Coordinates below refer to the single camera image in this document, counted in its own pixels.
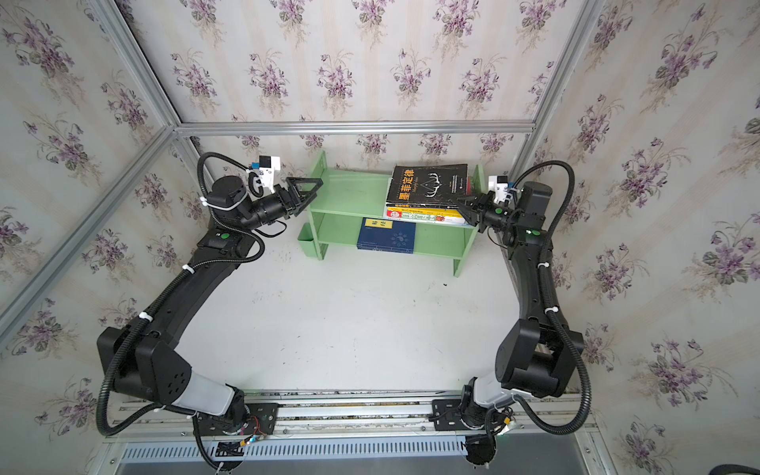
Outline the black book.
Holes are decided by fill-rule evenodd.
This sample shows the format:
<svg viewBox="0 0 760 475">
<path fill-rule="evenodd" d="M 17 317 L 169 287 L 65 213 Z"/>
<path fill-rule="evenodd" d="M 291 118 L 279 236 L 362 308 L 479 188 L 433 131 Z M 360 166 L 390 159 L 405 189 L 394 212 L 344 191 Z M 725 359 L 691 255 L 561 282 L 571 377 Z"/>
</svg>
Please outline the black book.
<svg viewBox="0 0 760 475">
<path fill-rule="evenodd" d="M 469 191 L 468 165 L 397 165 L 386 197 L 388 206 L 453 209 Z"/>
</svg>

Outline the yellow book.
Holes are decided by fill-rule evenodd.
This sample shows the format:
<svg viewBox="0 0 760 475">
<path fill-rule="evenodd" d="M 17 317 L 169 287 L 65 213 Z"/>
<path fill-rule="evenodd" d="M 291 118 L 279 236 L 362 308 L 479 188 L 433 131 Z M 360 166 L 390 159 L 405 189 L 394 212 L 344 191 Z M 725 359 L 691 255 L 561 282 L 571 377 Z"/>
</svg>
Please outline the yellow book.
<svg viewBox="0 0 760 475">
<path fill-rule="evenodd" d="M 455 209 L 410 208 L 401 206 L 384 207 L 385 216 L 391 219 L 425 222 L 463 223 L 464 218 Z"/>
</svg>

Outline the green red nature book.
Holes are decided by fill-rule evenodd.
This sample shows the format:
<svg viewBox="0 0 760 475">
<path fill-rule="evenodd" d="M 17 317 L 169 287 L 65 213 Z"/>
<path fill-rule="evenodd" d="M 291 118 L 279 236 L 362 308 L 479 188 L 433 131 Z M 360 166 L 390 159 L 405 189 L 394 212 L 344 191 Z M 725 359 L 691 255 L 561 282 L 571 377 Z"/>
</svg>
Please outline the green red nature book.
<svg viewBox="0 0 760 475">
<path fill-rule="evenodd" d="M 472 190 L 469 177 L 438 173 L 416 176 L 411 183 L 391 178 L 383 209 L 386 218 L 414 223 L 467 227 L 456 201 Z"/>
</svg>

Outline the dark blue book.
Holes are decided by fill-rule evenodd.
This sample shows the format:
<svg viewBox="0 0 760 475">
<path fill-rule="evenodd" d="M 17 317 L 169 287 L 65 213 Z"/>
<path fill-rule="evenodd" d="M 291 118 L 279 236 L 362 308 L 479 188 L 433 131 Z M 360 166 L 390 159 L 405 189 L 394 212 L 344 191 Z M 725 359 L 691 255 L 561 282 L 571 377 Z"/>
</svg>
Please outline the dark blue book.
<svg viewBox="0 0 760 475">
<path fill-rule="evenodd" d="M 411 255 L 415 248 L 416 231 L 414 223 L 364 218 L 356 247 L 361 251 Z"/>
</svg>

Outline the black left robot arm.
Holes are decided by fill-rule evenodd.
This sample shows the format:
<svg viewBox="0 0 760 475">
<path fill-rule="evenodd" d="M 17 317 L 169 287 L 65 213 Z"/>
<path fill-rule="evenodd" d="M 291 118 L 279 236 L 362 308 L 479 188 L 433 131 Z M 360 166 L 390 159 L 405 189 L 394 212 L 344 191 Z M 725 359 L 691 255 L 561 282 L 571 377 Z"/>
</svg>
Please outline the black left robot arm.
<svg viewBox="0 0 760 475">
<path fill-rule="evenodd" d="M 108 327 L 98 337 L 104 380 L 95 418 L 101 435 L 116 435 L 155 410 L 205 417 L 225 433 L 243 428 L 249 420 L 243 391 L 199 374 L 176 348 L 213 291 L 263 256 L 258 228 L 299 215 L 322 185 L 320 178 L 289 177 L 257 198 L 237 175 L 202 185 L 200 202 L 210 222 L 190 261 L 124 328 Z"/>
</svg>

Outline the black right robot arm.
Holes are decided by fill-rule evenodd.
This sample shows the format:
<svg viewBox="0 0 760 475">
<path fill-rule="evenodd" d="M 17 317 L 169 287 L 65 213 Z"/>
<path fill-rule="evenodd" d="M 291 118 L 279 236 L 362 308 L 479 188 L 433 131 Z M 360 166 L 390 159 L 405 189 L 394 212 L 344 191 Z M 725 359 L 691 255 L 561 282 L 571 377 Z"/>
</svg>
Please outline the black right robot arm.
<svg viewBox="0 0 760 475">
<path fill-rule="evenodd" d="M 583 336 L 573 332 L 559 308 L 552 274 L 552 234 L 543 225 L 552 190 L 529 181 L 507 192 L 503 201 L 495 191 L 460 198 L 458 211 L 477 231 L 497 234 L 506 253 L 515 285 L 519 316 L 502 340 L 489 377 L 474 377 L 463 387 L 458 404 L 433 401 L 429 418 L 437 431 L 494 433 L 507 423 L 512 405 L 551 435 L 579 431 L 591 412 L 591 385 L 582 360 Z M 544 421 L 530 398 L 559 397 L 573 375 L 581 380 L 577 414 L 567 423 Z"/>
</svg>

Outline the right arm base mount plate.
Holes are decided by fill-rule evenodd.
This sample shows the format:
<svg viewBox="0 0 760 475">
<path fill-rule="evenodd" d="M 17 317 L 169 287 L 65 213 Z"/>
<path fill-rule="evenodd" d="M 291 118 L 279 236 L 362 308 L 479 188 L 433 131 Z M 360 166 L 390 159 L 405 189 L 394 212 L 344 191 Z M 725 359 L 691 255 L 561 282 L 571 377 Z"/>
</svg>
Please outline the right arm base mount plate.
<svg viewBox="0 0 760 475">
<path fill-rule="evenodd" d="M 471 430 L 462 419 L 466 405 L 461 400 L 435 399 L 431 401 L 431 408 L 433 413 L 429 416 L 429 421 L 435 431 Z"/>
</svg>

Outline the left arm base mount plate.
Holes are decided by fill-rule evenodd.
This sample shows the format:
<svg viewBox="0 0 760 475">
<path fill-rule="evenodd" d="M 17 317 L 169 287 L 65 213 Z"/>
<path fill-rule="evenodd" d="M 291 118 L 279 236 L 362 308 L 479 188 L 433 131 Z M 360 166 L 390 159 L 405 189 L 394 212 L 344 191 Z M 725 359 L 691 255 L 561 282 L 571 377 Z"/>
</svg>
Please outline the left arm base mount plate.
<svg viewBox="0 0 760 475">
<path fill-rule="evenodd" d="M 252 439 L 273 435 L 279 408 L 276 403 L 247 404 L 247 419 L 237 434 Z"/>
</svg>

